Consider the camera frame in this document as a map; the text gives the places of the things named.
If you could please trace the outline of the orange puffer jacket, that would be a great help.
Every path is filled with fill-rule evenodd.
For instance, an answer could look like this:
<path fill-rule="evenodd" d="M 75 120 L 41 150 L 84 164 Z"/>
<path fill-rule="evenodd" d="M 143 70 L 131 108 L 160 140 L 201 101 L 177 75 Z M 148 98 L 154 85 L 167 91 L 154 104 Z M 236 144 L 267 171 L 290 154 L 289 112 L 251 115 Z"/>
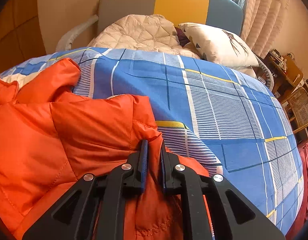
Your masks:
<path fill-rule="evenodd" d="M 127 204 L 125 239 L 182 239 L 179 197 L 158 183 L 163 129 L 146 96 L 93 100 L 72 93 L 81 70 L 70 58 L 37 73 L 26 85 L 0 79 L 0 218 L 16 239 L 86 173 L 104 175 L 143 139 L 149 173 L 142 196 Z"/>

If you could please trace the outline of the blue plaid bed sheet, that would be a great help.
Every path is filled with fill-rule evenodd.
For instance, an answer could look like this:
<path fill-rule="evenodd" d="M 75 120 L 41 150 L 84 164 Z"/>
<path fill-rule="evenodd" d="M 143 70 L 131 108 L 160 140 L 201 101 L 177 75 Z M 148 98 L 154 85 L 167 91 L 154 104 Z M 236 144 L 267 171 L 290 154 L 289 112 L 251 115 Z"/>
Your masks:
<path fill-rule="evenodd" d="M 224 175 L 282 233 L 292 227 L 304 193 L 301 157 L 291 125 L 271 91 L 219 64 L 129 49 L 81 48 L 27 60 L 0 74 L 26 85 L 70 58 L 81 70 L 72 93 L 93 100 L 146 96 L 163 144 L 198 174 Z"/>

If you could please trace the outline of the red ruffled blanket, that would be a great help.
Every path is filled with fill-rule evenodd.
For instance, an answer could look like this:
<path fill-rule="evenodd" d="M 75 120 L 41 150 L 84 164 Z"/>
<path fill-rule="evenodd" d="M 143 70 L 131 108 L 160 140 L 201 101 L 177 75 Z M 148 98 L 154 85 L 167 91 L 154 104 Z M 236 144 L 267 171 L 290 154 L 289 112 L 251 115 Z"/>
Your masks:
<path fill-rule="evenodd" d="M 300 210 L 292 227 L 286 234 L 286 239 L 293 239 L 296 237 L 297 233 L 301 231 L 308 221 L 308 143 L 300 146 L 298 149 L 303 165 L 304 193 Z"/>

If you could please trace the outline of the rattan wooden chair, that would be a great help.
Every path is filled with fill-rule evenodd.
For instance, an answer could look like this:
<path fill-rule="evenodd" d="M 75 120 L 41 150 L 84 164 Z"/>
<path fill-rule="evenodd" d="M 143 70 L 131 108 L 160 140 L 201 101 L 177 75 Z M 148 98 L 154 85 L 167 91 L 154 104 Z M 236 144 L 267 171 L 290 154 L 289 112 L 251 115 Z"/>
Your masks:
<path fill-rule="evenodd" d="M 291 95 L 285 98 L 281 105 L 287 103 L 290 106 L 291 111 L 294 114 L 296 120 L 297 129 L 293 130 L 293 134 L 300 132 L 308 127 L 308 93 L 303 87 L 297 88 Z"/>

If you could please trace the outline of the wooden side table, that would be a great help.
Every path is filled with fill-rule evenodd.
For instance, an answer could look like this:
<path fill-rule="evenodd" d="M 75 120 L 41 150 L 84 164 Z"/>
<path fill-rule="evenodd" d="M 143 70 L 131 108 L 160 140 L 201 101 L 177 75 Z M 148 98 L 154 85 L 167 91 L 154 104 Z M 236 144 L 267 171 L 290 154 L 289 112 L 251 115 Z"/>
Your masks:
<path fill-rule="evenodd" d="M 284 101 L 303 80 L 303 72 L 297 67 L 289 55 L 281 56 L 276 50 L 270 50 L 264 58 L 264 63 L 274 78 L 272 93 L 279 102 Z"/>

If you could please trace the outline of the white deer print pillow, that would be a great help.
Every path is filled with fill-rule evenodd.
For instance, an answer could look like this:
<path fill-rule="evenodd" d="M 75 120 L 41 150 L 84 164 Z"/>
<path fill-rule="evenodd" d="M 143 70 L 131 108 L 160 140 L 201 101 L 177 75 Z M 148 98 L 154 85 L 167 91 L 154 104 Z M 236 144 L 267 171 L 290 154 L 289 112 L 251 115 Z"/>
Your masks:
<path fill-rule="evenodd" d="M 229 68 L 258 66 L 249 46 L 230 31 L 190 22 L 179 24 L 179 28 L 207 61 Z"/>

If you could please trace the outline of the beige quilted blanket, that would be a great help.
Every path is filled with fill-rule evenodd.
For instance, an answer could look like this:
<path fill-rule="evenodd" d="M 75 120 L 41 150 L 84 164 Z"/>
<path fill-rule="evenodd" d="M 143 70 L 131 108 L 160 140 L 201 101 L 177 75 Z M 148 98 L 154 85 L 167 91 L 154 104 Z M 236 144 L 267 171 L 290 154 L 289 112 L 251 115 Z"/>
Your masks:
<path fill-rule="evenodd" d="M 174 24 L 162 15 L 127 15 L 106 27 L 88 46 L 201 58 L 194 47 L 181 46 Z"/>

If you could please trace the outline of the wooden wardrobe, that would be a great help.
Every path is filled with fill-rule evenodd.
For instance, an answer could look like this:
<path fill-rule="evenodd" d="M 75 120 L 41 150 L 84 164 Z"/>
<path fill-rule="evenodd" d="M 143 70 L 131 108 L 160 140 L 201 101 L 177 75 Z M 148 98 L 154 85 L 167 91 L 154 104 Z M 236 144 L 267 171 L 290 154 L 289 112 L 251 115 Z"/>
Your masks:
<path fill-rule="evenodd" d="M 46 54 L 37 0 L 3 0 L 0 6 L 0 73 Z"/>

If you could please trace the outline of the grey yellow blue headboard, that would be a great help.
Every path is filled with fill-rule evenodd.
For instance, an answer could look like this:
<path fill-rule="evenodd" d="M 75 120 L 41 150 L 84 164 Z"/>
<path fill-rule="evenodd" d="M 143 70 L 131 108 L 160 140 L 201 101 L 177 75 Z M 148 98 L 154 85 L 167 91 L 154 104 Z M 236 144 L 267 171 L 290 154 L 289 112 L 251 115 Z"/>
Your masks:
<path fill-rule="evenodd" d="M 200 23 L 236 35 L 243 24 L 243 10 L 232 0 L 100 0 L 97 31 L 130 14 L 160 14 L 175 26 Z"/>

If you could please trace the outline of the beige patterned curtain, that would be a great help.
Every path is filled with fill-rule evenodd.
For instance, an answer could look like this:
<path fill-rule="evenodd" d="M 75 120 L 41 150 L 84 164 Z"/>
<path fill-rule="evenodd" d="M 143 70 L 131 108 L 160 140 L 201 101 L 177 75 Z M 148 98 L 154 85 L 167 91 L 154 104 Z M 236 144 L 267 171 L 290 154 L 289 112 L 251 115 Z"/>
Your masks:
<path fill-rule="evenodd" d="M 264 58 L 280 33 L 290 0 L 247 0 L 241 38 Z"/>

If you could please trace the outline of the grey curved bed rail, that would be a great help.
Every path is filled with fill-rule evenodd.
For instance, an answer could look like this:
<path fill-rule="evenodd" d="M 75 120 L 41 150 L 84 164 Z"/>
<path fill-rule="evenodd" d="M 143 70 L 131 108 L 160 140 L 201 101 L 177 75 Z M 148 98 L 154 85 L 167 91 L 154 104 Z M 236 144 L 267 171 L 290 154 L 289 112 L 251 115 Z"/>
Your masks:
<path fill-rule="evenodd" d="M 71 50 L 74 40 L 81 35 L 85 30 L 91 27 L 94 23 L 98 21 L 98 16 L 93 15 L 87 21 L 79 24 L 65 33 L 61 39 L 58 41 L 55 52 Z"/>

